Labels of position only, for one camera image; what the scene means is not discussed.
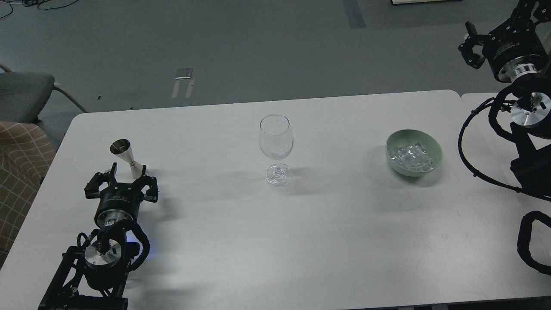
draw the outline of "gray floor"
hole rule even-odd
[[[90,111],[433,89],[497,92],[505,85],[488,65],[466,66],[457,47],[465,21],[487,33],[516,3],[120,0],[46,12],[14,6],[0,20],[0,62],[54,75]],[[0,15],[8,11],[0,4]],[[549,29],[540,26],[543,40]],[[187,67],[196,79],[193,93],[184,98],[183,83],[171,99],[176,69]],[[57,147],[78,113],[54,93],[39,126]]]

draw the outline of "gray office chair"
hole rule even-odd
[[[53,90],[65,95],[82,112],[88,112],[50,74],[12,72],[1,63],[0,68],[4,70],[0,73],[0,121],[35,122]]]

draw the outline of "checkered fabric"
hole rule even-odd
[[[38,126],[0,121],[0,268],[54,156]]]

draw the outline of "metal jigger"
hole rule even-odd
[[[133,178],[138,179],[142,175],[143,165],[134,160],[134,155],[130,148],[130,141],[126,139],[117,140],[111,144],[109,150],[114,155],[117,155],[118,158],[130,164],[130,171],[132,172]]]

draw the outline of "green bowl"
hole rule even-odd
[[[432,170],[422,172],[412,171],[402,165],[397,164],[392,160],[390,156],[390,150],[392,148],[414,145],[417,142],[420,142],[423,147],[425,147],[426,152],[433,159],[434,168]],[[396,131],[395,133],[391,134],[386,140],[385,149],[385,156],[388,160],[388,163],[390,164],[390,167],[408,177],[420,177],[422,175],[430,173],[431,171],[434,171],[442,162],[442,148],[440,147],[440,144],[438,144],[438,142],[434,140],[433,137],[419,130],[403,129]]]

